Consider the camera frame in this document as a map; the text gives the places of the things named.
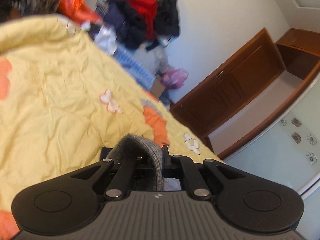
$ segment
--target metal screw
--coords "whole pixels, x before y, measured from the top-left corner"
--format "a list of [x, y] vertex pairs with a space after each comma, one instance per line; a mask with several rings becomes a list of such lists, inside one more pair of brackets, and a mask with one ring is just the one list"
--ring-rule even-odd
[[122, 192], [119, 189], [109, 189], [107, 190], [106, 195], [108, 197], [120, 197], [122, 195]]
[[210, 191], [205, 188], [197, 188], [193, 194], [198, 197], [207, 197], [210, 194]]

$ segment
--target red jacket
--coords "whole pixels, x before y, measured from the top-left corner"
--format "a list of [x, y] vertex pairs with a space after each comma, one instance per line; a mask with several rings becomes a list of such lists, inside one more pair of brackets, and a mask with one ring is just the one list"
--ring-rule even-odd
[[153, 41], [155, 39], [155, 32], [153, 29], [153, 20], [156, 17], [158, 4], [156, 0], [125, 0], [132, 8], [134, 8], [141, 18], [145, 21], [147, 26], [146, 39]]

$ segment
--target ribbed gray surface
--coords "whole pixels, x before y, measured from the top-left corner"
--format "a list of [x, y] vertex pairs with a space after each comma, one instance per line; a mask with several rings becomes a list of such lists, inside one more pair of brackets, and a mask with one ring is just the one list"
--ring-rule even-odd
[[129, 198], [109, 202], [85, 228], [64, 236], [37, 236], [22, 232], [14, 240], [300, 240], [294, 231], [278, 236], [256, 236], [239, 231], [208, 202], [192, 200], [184, 191], [132, 192]]

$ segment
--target door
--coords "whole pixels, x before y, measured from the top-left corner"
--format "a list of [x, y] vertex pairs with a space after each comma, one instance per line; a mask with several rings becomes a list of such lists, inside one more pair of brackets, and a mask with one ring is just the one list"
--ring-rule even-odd
[[263, 29], [170, 111], [204, 138], [253, 100], [283, 70], [275, 46]]

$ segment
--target pink plastic bag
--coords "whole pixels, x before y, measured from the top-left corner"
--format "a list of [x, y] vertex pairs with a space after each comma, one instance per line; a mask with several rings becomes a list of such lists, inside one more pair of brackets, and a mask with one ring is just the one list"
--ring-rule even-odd
[[163, 74], [161, 82], [167, 89], [178, 89], [183, 86], [188, 75], [189, 72], [183, 68], [169, 70]]

